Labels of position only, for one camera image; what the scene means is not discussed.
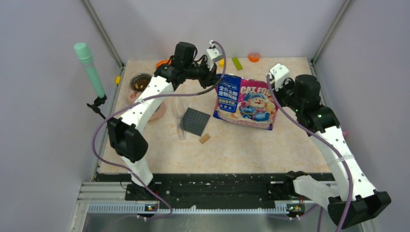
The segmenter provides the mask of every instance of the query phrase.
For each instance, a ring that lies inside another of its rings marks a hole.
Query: green object
[[[90,48],[86,43],[77,43],[74,45],[74,51],[77,54],[78,60],[83,64],[86,69],[87,75],[90,79],[92,87],[99,98],[105,96],[104,87],[101,84],[100,76],[94,66],[94,59]]]
[[[241,63],[238,60],[238,58],[236,58],[236,57],[232,58],[232,62],[234,63],[234,65],[236,67],[236,70],[239,71],[239,70],[243,69]]]

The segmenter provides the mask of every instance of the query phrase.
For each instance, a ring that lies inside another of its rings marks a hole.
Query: white wall
[[[119,69],[79,0],[2,0],[0,31],[0,231],[67,231],[101,121],[74,44],[89,44],[106,90]]]
[[[166,59],[179,41],[200,54],[313,57],[344,0],[91,0],[121,59]]]
[[[355,1],[318,64],[357,161],[392,203],[383,231],[408,231],[410,1]]]

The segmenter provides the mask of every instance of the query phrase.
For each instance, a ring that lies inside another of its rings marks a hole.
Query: yellow block
[[[121,76],[117,76],[117,78],[116,78],[116,84],[119,85],[120,81],[121,81]]]

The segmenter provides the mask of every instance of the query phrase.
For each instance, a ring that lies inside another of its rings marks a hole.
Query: pet food bag
[[[216,91],[215,118],[272,130],[278,107],[266,82],[225,74]]]

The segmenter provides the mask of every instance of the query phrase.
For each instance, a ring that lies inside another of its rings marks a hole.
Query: teal tube
[[[76,45],[74,45],[74,51],[77,54],[78,60],[86,69],[88,78],[90,79],[95,93],[99,98],[103,98],[105,96],[104,87],[101,83],[100,76],[98,76],[98,72],[95,69],[94,59],[92,57],[90,48],[86,43],[77,43]]]

